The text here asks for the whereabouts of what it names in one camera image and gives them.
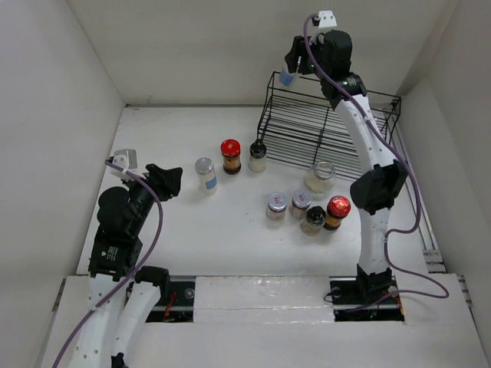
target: red lid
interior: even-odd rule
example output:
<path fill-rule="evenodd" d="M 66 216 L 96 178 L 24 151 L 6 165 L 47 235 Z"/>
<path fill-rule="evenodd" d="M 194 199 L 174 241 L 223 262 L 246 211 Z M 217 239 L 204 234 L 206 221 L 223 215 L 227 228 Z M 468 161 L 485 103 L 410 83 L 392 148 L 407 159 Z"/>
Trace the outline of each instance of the red lid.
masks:
<path fill-rule="evenodd" d="M 240 153 L 240 143 L 236 140 L 224 140 L 220 149 L 224 156 L 234 157 Z"/>
<path fill-rule="evenodd" d="M 337 195 L 331 198 L 328 209 L 334 216 L 346 217 L 351 210 L 351 203 L 348 198 Z"/>

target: bottle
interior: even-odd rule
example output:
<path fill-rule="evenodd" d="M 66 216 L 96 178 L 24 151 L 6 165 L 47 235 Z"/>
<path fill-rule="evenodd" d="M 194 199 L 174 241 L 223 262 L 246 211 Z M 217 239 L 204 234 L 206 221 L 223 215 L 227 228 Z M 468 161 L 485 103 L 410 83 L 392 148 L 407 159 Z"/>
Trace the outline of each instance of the bottle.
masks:
<path fill-rule="evenodd" d="M 249 168 L 254 173 L 261 173 L 266 169 L 266 146 L 261 140 L 255 140 L 249 147 Z"/>
<path fill-rule="evenodd" d="M 242 167 L 240 164 L 240 143 L 236 140 L 224 140 L 220 146 L 223 156 L 223 170 L 235 175 Z"/>
<path fill-rule="evenodd" d="M 307 211 L 300 227 L 302 231 L 308 236 L 316 236 L 322 230 L 322 226 L 325 223 L 325 211 L 317 205 Z"/>
<path fill-rule="evenodd" d="M 315 194 L 327 193 L 336 182 L 336 170 L 328 161 L 314 164 L 305 176 L 305 185 Z"/>
<path fill-rule="evenodd" d="M 266 215 L 273 221 L 281 221 L 285 218 L 287 198 L 283 193 L 273 193 L 268 200 Z"/>
<path fill-rule="evenodd" d="M 290 213 L 293 217 L 301 219 L 307 213 L 308 207 L 312 204 L 312 195 L 308 190 L 297 190 L 293 193 Z"/>
<path fill-rule="evenodd" d="M 350 211 L 351 203 L 348 198 L 342 195 L 332 197 L 328 203 L 328 215 L 325 219 L 324 228 L 326 230 L 337 230 Z"/>
<path fill-rule="evenodd" d="M 216 175 L 213 161 L 202 157 L 194 164 L 194 169 L 199 175 L 199 187 L 203 193 L 211 195 L 216 193 Z"/>

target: jar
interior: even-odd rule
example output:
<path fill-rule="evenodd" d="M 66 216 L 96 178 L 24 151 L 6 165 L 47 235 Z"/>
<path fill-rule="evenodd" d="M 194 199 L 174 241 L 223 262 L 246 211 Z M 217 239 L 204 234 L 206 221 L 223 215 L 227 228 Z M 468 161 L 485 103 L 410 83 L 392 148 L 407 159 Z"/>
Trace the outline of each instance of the jar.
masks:
<path fill-rule="evenodd" d="M 327 193 L 336 182 L 336 170 L 328 161 L 314 164 L 305 176 L 305 185 L 316 194 Z"/>
<path fill-rule="evenodd" d="M 307 211 L 300 227 L 302 231 L 308 236 L 316 236 L 322 230 L 322 226 L 325 223 L 325 211 L 317 205 Z"/>
<path fill-rule="evenodd" d="M 280 221 L 285 218 L 287 198 L 283 193 L 273 193 L 268 200 L 268 209 L 266 209 L 266 215 L 268 219 L 273 221 Z"/>
<path fill-rule="evenodd" d="M 312 204 L 312 195 L 308 190 L 297 190 L 293 193 L 290 213 L 293 217 L 301 219 L 307 213 L 308 207 Z"/>
<path fill-rule="evenodd" d="M 337 230 L 341 226 L 341 221 L 348 216 L 351 211 L 351 203 L 348 198 L 336 195 L 328 203 L 328 215 L 325 219 L 324 228 L 326 230 Z"/>
<path fill-rule="evenodd" d="M 223 169 L 229 175 L 235 175 L 241 169 L 240 143 L 236 140 L 224 140 L 220 147 L 223 156 Z"/>
<path fill-rule="evenodd" d="M 194 164 L 194 169 L 199 175 L 199 187 L 205 194 L 216 192 L 216 175 L 213 161 L 207 157 L 202 157 Z"/>
<path fill-rule="evenodd" d="M 249 168 L 254 173 L 261 173 L 266 169 L 266 146 L 261 140 L 255 140 L 249 147 Z"/>

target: black wire rack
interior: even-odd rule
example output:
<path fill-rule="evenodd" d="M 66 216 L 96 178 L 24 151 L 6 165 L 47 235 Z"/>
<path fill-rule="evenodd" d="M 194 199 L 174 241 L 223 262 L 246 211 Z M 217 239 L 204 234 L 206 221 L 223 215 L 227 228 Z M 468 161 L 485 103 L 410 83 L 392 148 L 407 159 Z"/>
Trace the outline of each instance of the black wire rack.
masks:
<path fill-rule="evenodd" d="M 329 102 L 323 97 L 276 87 L 278 75 L 275 71 L 269 79 L 257 129 L 257 138 L 268 148 L 268 158 L 303 169 L 327 160 L 339 176 L 357 179 L 361 174 L 360 160 L 348 131 Z M 319 84 L 316 79 L 300 79 Z M 311 87 L 320 90 L 320 85 Z M 382 136 L 390 143 L 400 116 L 401 98 L 368 92 L 371 101 L 388 101 L 380 107 L 371 106 L 371 112 Z"/>

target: white platform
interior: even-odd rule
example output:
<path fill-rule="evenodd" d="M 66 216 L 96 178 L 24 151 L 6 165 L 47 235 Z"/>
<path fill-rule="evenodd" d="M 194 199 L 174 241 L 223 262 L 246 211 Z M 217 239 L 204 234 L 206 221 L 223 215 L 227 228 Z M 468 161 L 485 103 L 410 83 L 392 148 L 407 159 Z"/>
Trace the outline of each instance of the white platform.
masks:
<path fill-rule="evenodd" d="M 355 275 L 360 254 L 360 220 L 353 209 L 336 232 L 323 231 L 311 238 L 304 235 L 299 220 L 287 214 L 282 224 L 265 216 L 273 192 L 291 194 L 304 187 L 305 171 L 272 161 L 266 171 L 256 174 L 247 167 L 249 145 L 255 139 L 261 115 L 256 107 L 126 108 L 121 117 L 112 152 L 137 150 L 139 167 L 156 163 L 162 168 L 182 166 L 181 193 L 163 204 L 163 234 L 148 264 L 169 268 L 174 275 Z M 237 139 L 242 144 L 242 171 L 229 176 L 222 170 L 220 143 Z M 199 191 L 194 163 L 208 156 L 216 164 L 219 189 L 207 197 Z M 101 192 L 118 186 L 118 179 L 106 170 Z M 349 197 L 349 182 L 339 179 L 329 193 Z M 316 205 L 326 206 L 328 198 Z M 98 207 L 94 209 L 84 250 L 77 268 L 86 274 L 97 230 Z M 414 210 L 407 190 L 390 217 L 390 226 L 409 228 Z M 140 238 L 143 251 L 157 226 L 153 208 Z M 393 235 L 390 255 L 402 267 L 426 272 L 421 248 L 423 240 L 412 235 Z"/>
<path fill-rule="evenodd" d="M 126 363 L 168 368 L 488 367 L 456 276 L 435 278 L 449 288 L 450 298 L 401 296 L 404 323 L 333 323 L 332 307 L 322 300 L 327 278 L 199 278 L 196 322 L 146 324 Z M 51 367 L 83 317 L 87 280 L 68 278 L 43 368 Z M 397 280 L 401 288 L 435 291 L 411 276 Z"/>

